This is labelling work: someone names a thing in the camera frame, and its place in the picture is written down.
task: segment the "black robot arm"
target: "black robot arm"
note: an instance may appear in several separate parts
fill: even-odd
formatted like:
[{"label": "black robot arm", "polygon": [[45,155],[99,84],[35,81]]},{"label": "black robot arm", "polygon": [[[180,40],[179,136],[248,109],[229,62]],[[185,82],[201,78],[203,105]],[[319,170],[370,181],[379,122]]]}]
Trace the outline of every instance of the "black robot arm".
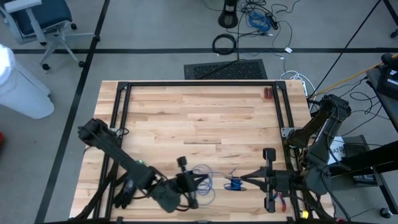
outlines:
[{"label": "black robot arm", "polygon": [[[325,184],[330,182],[328,160],[330,145],[337,134],[341,123],[351,114],[348,102],[335,95],[327,95],[320,101],[318,113],[302,129],[293,129],[284,139],[284,149],[301,149],[299,161],[304,170],[274,170],[275,149],[264,149],[263,158],[267,161],[265,167],[241,176],[241,180],[257,185],[267,193],[264,207],[268,212],[275,212],[274,192],[281,192],[283,196],[292,195],[291,190],[301,190],[310,197],[309,204],[317,209],[319,217],[331,219],[322,207],[313,199],[309,191],[316,195],[327,193]],[[317,133],[315,142],[308,146],[311,137]],[[264,182],[254,181],[252,178],[264,178]]]},{"label": "black robot arm", "polygon": [[134,185],[147,197],[152,197],[166,212],[173,212],[180,205],[180,196],[188,199],[187,208],[198,208],[194,192],[198,185],[208,178],[207,174],[194,174],[186,171],[185,157],[177,159],[182,173],[175,178],[167,179],[155,167],[147,167],[136,162],[118,146],[116,133],[108,129],[108,125],[100,119],[91,119],[84,126],[79,127],[79,138],[88,146],[103,150],[113,160],[125,168]]}]

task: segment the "white container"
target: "white container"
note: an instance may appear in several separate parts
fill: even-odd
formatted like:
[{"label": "white container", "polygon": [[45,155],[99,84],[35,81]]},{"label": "white container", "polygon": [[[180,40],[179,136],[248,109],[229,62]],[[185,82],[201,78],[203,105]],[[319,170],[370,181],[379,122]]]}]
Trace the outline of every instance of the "white container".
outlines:
[{"label": "white container", "polygon": [[33,119],[54,111],[50,90],[15,61],[11,49],[0,44],[0,104]]}]

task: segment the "blue cable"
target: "blue cable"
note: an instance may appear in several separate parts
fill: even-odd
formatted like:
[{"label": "blue cable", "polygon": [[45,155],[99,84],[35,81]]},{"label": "blue cable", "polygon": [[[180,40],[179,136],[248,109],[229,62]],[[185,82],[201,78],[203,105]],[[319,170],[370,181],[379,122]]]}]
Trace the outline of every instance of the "blue cable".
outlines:
[{"label": "blue cable", "polygon": [[195,166],[192,169],[192,172],[194,174],[208,174],[209,178],[205,179],[204,181],[202,181],[199,185],[198,185],[198,190],[196,191],[196,194],[198,195],[202,195],[202,196],[206,196],[208,195],[210,192],[213,192],[213,198],[210,200],[210,202],[205,203],[205,204],[199,204],[199,205],[209,205],[211,204],[214,199],[216,198],[216,191],[213,188],[213,174],[223,174],[222,172],[215,172],[212,171],[212,169],[210,168],[210,166],[206,165],[206,164],[199,164],[197,166]]},{"label": "blue cable", "polygon": [[243,184],[243,182],[242,182],[242,180],[239,180],[239,179],[234,179],[233,177],[234,177],[234,175],[233,175],[233,172],[236,170],[236,168],[235,169],[233,169],[229,174],[231,174],[231,177],[232,177],[232,179],[231,179],[231,183],[229,183],[229,184],[224,184],[224,189],[225,190],[241,190],[242,189],[242,184]]},{"label": "blue cable", "polygon": [[258,30],[263,31],[264,33],[268,32],[271,28],[271,21],[269,18],[258,12],[251,12],[249,15],[249,27],[256,28]]}]

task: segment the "power strip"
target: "power strip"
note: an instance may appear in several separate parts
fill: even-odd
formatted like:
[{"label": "power strip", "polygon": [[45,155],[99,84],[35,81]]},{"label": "power strip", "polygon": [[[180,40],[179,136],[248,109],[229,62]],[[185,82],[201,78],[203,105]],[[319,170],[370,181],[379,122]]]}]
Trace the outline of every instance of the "power strip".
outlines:
[{"label": "power strip", "polygon": [[308,97],[308,91],[307,91],[307,86],[305,85],[305,81],[301,81],[301,83],[303,84],[305,97]]}]

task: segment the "wooden table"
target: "wooden table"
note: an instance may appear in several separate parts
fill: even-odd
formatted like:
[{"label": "wooden table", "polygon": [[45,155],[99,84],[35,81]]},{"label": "wooden table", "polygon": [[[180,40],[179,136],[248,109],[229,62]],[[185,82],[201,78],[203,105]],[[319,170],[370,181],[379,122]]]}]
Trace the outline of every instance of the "wooden table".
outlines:
[{"label": "wooden table", "polygon": [[[95,109],[94,117],[108,124],[117,84],[117,81],[102,83]],[[302,127],[310,120],[302,85],[295,80],[286,81],[286,84],[294,124]],[[284,111],[282,96],[279,97]],[[189,168],[206,164],[215,172],[229,174],[237,168],[234,175],[248,174],[264,166],[264,147],[277,150],[274,168],[286,169],[275,103],[264,99],[264,86],[137,86],[132,88],[129,99],[126,128],[130,133],[123,139],[123,149],[168,177],[180,172],[176,163],[180,156],[187,157]],[[85,153],[71,217],[79,214],[96,192],[103,156],[97,149]],[[119,168],[119,175],[124,172]],[[125,221],[286,221],[286,217],[294,217],[288,198],[285,213],[280,200],[277,200],[276,212],[267,213],[263,204],[265,194],[258,187],[244,183],[247,191],[234,192],[224,189],[227,183],[222,174],[215,174],[214,201],[196,210],[166,213],[148,198],[133,201],[125,210],[113,208],[111,219],[122,216]],[[212,198],[210,192],[207,196],[199,195],[198,201],[208,203]],[[322,204],[332,215],[329,195],[322,197]]]}]

